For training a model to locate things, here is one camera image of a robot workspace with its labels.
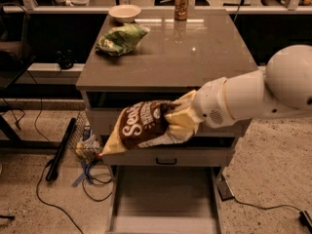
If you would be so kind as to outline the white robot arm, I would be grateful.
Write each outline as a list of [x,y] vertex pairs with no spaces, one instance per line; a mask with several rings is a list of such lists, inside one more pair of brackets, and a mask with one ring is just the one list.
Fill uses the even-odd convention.
[[253,118],[308,117],[311,102],[312,47],[288,46],[263,69],[213,80],[178,99],[166,114],[166,142],[188,141],[201,124],[216,129]]

